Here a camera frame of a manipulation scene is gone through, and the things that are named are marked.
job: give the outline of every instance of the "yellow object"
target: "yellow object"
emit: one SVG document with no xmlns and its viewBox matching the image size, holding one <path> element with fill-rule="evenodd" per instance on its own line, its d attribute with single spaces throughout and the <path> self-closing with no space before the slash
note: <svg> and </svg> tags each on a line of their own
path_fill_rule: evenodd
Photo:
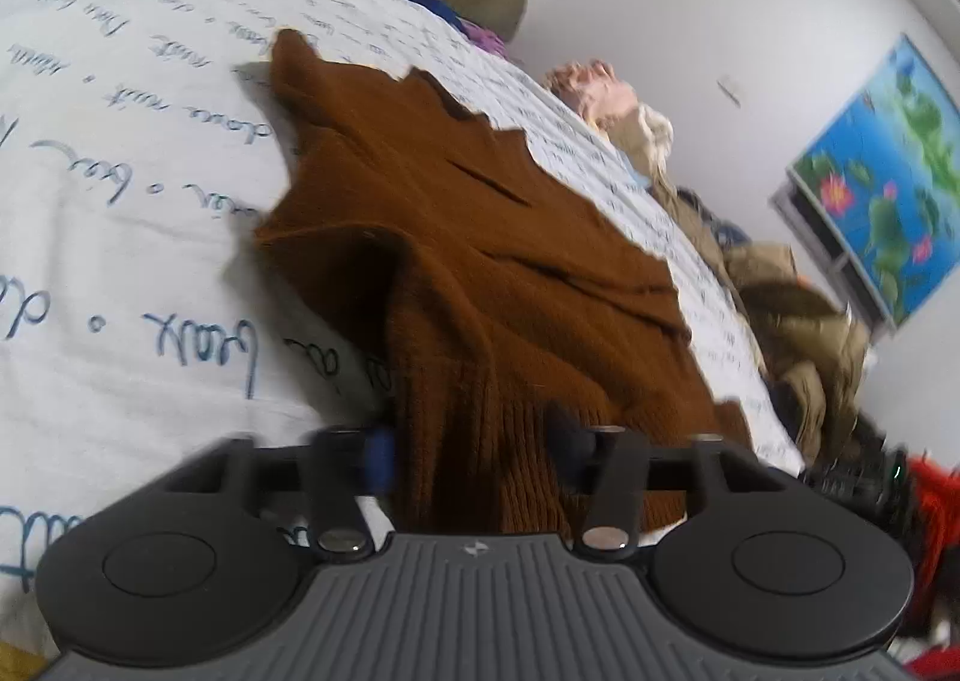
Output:
<svg viewBox="0 0 960 681">
<path fill-rule="evenodd" d="M 37 675 L 46 664 L 43 657 L 0 641 L 0 681 L 27 681 Z"/>
</svg>

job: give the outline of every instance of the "purple fabric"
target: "purple fabric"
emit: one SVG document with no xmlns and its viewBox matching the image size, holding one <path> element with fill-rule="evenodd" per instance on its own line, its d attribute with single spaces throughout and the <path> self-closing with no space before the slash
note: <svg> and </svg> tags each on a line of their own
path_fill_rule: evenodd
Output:
<svg viewBox="0 0 960 681">
<path fill-rule="evenodd" d="M 460 22 L 464 25 L 467 39 L 473 42 L 473 44 L 492 55 L 509 60 L 507 57 L 507 45 L 493 31 L 478 26 L 469 20 L 464 20 L 462 17 L 460 18 Z"/>
</svg>

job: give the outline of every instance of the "brown knit sweater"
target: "brown knit sweater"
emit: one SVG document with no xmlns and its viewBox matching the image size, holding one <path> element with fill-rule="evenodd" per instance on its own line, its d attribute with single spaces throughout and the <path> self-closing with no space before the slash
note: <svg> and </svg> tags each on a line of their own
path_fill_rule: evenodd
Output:
<svg viewBox="0 0 960 681">
<path fill-rule="evenodd" d="M 401 526 L 568 534 L 578 502 L 541 433 L 551 400 L 655 444 L 714 432 L 749 446 L 688 351 L 666 264 L 539 169 L 522 131 L 493 131 L 424 71 L 329 64 L 292 31 L 271 81 L 301 156 L 258 241 L 390 365 Z M 649 528 L 682 515 L 680 494 L 647 500 Z"/>
</svg>

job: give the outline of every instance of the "small logo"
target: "small logo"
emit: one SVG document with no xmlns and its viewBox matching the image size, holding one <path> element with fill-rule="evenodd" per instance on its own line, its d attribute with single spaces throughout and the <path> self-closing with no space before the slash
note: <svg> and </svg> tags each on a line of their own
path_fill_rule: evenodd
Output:
<svg viewBox="0 0 960 681">
<path fill-rule="evenodd" d="M 464 551 L 466 551 L 470 556 L 476 559 L 478 556 L 483 556 L 487 551 L 490 550 L 490 546 L 483 542 L 482 540 L 474 541 L 472 545 L 465 545 Z"/>
</svg>

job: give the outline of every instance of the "green leaves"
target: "green leaves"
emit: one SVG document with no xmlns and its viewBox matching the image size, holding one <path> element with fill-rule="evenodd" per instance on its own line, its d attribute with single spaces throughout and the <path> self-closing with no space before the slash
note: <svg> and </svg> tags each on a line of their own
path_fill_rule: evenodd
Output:
<svg viewBox="0 0 960 681">
<path fill-rule="evenodd" d="M 880 251 L 901 249 L 902 246 L 906 246 L 909 256 L 910 243 L 904 235 L 904 225 L 901 224 L 899 213 L 896 211 L 896 202 L 882 196 L 875 196 L 870 199 L 869 215 L 870 244 Z"/>
<path fill-rule="evenodd" d="M 899 90 L 901 95 L 904 96 L 909 96 L 911 93 L 913 93 L 913 82 L 910 80 L 909 75 L 896 75 L 896 90 Z"/>
<path fill-rule="evenodd" d="M 828 152 L 816 152 L 816 154 L 807 154 L 793 166 L 794 171 L 800 175 L 800 179 L 816 195 L 819 193 L 820 186 L 830 175 L 840 174 L 840 167 Z"/>
<path fill-rule="evenodd" d="M 910 260 L 910 243 L 904 234 L 896 202 L 882 196 L 870 199 L 870 242 L 866 253 L 877 251 L 874 257 L 874 277 L 877 288 L 894 318 L 899 323 L 906 318 L 904 308 L 904 266 Z"/>
<path fill-rule="evenodd" d="M 874 188 L 874 173 L 861 160 L 848 161 L 847 173 L 868 191 Z"/>
<path fill-rule="evenodd" d="M 957 206 L 960 206 L 960 175 L 953 169 L 953 146 L 925 145 L 923 146 L 923 163 L 930 170 L 930 179 L 933 187 L 943 191 Z"/>
<path fill-rule="evenodd" d="M 923 144 L 932 138 L 933 133 L 939 133 L 944 119 L 940 114 L 940 108 L 925 93 L 918 92 L 913 98 L 913 104 L 904 99 L 901 109 L 904 111 L 910 131 L 913 131 Z"/>
<path fill-rule="evenodd" d="M 920 220 L 926 232 L 935 237 L 940 233 L 940 207 L 933 195 L 925 188 L 915 188 L 914 196 L 917 198 L 917 208 L 920 211 Z"/>
</svg>

